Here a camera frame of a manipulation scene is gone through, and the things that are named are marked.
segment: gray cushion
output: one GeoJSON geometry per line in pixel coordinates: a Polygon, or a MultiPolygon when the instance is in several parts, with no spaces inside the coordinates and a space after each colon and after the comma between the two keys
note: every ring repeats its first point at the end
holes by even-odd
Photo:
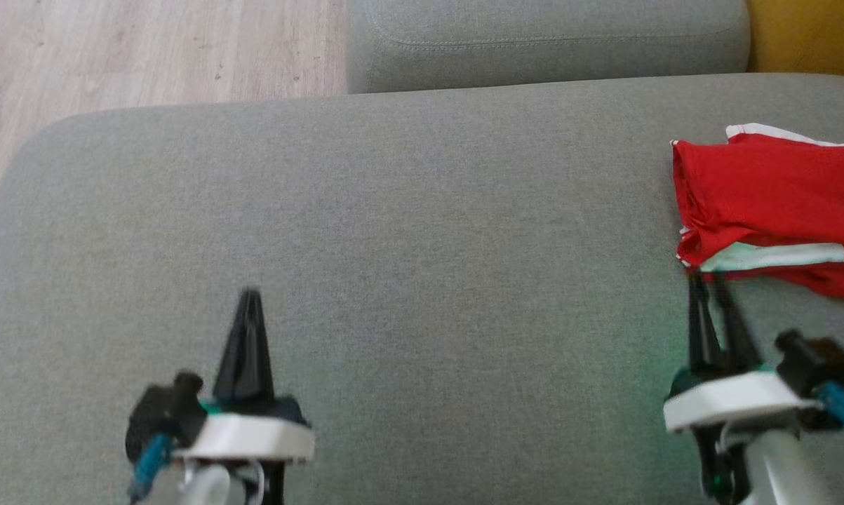
{"type": "MultiPolygon", "coordinates": [[[[685,362],[675,137],[844,142],[844,78],[697,76],[103,112],[0,188],[0,504],[114,503],[126,416],[213,378],[258,285],[319,437],[287,502],[704,503],[662,401],[685,362]]],[[[768,358],[844,302],[735,285],[768,358]]],[[[807,437],[844,499],[844,435],[807,437]]],[[[172,476],[158,498],[174,487],[172,476]]]]}
{"type": "Polygon", "coordinates": [[[743,0],[350,0],[352,93],[742,72],[743,0]]]}

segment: gray upholstered surface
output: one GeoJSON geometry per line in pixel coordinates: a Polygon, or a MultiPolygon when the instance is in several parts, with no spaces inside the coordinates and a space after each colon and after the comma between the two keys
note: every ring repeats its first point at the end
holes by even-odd
{"type": "MultiPolygon", "coordinates": [[[[703,503],[675,137],[844,142],[844,78],[698,76],[107,112],[0,188],[0,504],[114,503],[148,381],[211,377],[239,288],[319,436],[288,501],[703,503]]],[[[736,285],[844,341],[844,302],[736,285]]],[[[844,435],[807,449],[844,499],[844,435]]],[[[172,488],[161,484],[161,496],[172,488]]]]}
{"type": "Polygon", "coordinates": [[[350,0],[352,93],[741,72],[743,0],[350,0]]]}

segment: cushion seam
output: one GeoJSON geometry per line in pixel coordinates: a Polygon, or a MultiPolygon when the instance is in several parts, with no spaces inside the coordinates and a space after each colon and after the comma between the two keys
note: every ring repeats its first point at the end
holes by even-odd
{"type": "Polygon", "coordinates": [[[708,33],[659,33],[659,32],[644,32],[624,35],[593,35],[586,37],[556,37],[550,35],[542,35],[535,37],[515,37],[504,39],[472,39],[472,41],[449,41],[449,42],[427,42],[427,41],[406,41],[406,39],[396,38],[389,33],[386,33],[381,25],[375,19],[370,9],[364,9],[368,24],[373,27],[374,31],[381,39],[393,46],[408,46],[419,48],[423,51],[437,51],[438,49],[450,48],[469,48],[479,46],[480,48],[496,47],[507,48],[514,46],[533,46],[538,44],[575,44],[587,42],[602,42],[602,41],[626,41],[626,39],[707,39],[723,33],[730,32],[739,26],[740,20],[745,14],[745,8],[740,9],[737,18],[730,23],[726,28],[718,29],[715,32],[708,33]]]}

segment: gray sofa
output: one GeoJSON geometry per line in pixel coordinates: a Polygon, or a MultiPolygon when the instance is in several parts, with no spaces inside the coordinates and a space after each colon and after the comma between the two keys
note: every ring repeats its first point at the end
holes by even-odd
{"type": "Polygon", "coordinates": [[[351,93],[743,72],[743,0],[351,0],[351,93]]]}
{"type": "MultiPolygon", "coordinates": [[[[126,415],[212,377],[258,285],[319,438],[286,499],[704,503],[662,401],[685,362],[669,140],[844,142],[844,78],[732,74],[66,119],[0,188],[0,504],[116,503],[126,415]]],[[[768,358],[844,302],[733,288],[768,358]]],[[[805,439],[844,503],[844,434],[805,439]]],[[[158,484],[168,501],[175,479],[158,484]]]]}

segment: gray ottoman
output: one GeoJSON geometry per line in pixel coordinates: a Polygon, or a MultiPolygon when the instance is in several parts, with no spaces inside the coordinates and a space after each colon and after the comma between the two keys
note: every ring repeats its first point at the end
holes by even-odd
{"type": "Polygon", "coordinates": [[[743,0],[350,0],[351,93],[742,72],[743,0]]]}
{"type": "MultiPolygon", "coordinates": [[[[121,503],[149,381],[212,377],[258,285],[316,461],[286,501],[704,504],[669,140],[844,142],[844,78],[694,76],[67,119],[0,188],[0,505],[121,503]]],[[[734,283],[844,342],[844,302],[734,283]]],[[[806,438],[844,503],[844,434],[806,438]]],[[[168,474],[152,503],[169,505],[168,474]]]]}

